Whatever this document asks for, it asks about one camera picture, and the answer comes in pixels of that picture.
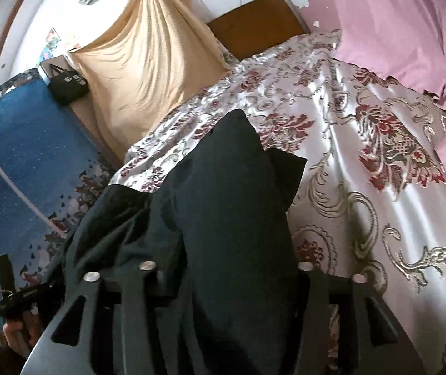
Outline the person's left hand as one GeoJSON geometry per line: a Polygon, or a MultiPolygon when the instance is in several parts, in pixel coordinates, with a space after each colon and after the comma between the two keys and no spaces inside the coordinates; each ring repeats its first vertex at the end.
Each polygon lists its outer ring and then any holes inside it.
{"type": "Polygon", "coordinates": [[[7,320],[3,324],[3,333],[8,346],[26,358],[43,332],[41,320],[32,312],[24,312],[20,321],[7,320]]]}

